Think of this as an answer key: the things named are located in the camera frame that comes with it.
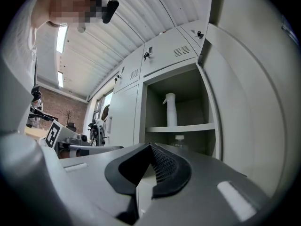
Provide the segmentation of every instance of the black knob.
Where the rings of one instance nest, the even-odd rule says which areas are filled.
[[[202,32],[201,32],[201,31],[198,31],[198,38],[201,39],[201,38],[203,38],[203,37],[204,37],[204,35],[202,34]]]
[[[81,135],[81,139],[86,142],[87,141],[87,136],[86,135]]]
[[[147,57],[149,57],[150,54],[148,52],[146,52],[144,55],[143,55],[143,58],[144,58],[144,61],[146,60]]]

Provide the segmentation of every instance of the brick wall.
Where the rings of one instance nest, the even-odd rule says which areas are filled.
[[[67,111],[73,111],[69,122],[75,123],[77,133],[82,133],[87,110],[86,103],[63,96],[43,87],[40,88],[40,92],[42,93],[44,112],[57,117],[58,121],[66,126]],[[51,123],[51,121],[41,119],[40,128],[49,129]]]

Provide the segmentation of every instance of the ventilation grille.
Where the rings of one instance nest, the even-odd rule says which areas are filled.
[[[174,55],[175,55],[176,57],[181,56],[181,55],[182,55],[181,49],[180,49],[180,48],[175,49],[175,50],[174,50]]]
[[[182,50],[183,54],[190,53],[190,50],[189,50],[189,48],[187,46],[182,47],[181,50]]]
[[[131,72],[131,77],[130,77],[130,80],[137,77],[138,76],[138,73],[139,73],[139,69],[136,69],[135,71]]]
[[[181,47],[181,48],[177,48],[174,50],[174,55],[176,57],[181,56],[181,55],[185,55],[190,53],[190,50],[187,46]]]

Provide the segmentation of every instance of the white bottle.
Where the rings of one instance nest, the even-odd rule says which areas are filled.
[[[184,143],[184,139],[185,139],[184,135],[176,135],[175,142],[173,142],[171,145],[176,146],[181,149],[188,150],[188,147]]]
[[[167,126],[178,126],[177,110],[175,108],[175,94],[166,94],[166,99],[163,104],[167,102]]]

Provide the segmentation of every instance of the door handle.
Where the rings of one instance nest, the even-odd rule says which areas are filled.
[[[110,117],[109,117],[109,119],[110,119],[110,124],[109,124],[109,128],[108,128],[108,134],[111,133],[112,118],[113,118],[113,116],[110,116]]]

